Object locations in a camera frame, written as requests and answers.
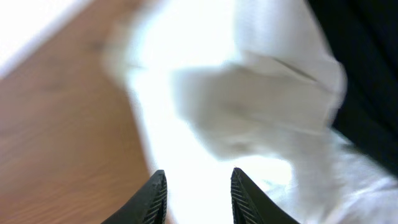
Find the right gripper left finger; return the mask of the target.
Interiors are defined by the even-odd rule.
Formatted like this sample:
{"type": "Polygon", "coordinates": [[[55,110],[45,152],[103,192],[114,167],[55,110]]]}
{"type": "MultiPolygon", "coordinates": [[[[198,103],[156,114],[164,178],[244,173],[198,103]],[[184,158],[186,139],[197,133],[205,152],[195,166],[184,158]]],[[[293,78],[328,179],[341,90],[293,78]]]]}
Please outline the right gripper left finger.
{"type": "Polygon", "coordinates": [[[115,213],[101,224],[165,224],[167,179],[157,170],[150,179],[115,213]]]}

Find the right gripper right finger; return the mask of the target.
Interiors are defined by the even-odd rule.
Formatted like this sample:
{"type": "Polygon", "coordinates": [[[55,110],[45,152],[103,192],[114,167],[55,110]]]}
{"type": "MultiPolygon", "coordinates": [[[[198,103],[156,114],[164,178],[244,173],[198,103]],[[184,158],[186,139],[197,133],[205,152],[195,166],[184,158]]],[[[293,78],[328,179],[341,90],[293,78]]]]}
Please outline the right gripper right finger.
{"type": "Polygon", "coordinates": [[[234,224],[299,224],[237,167],[231,175],[231,203],[234,224]]]}

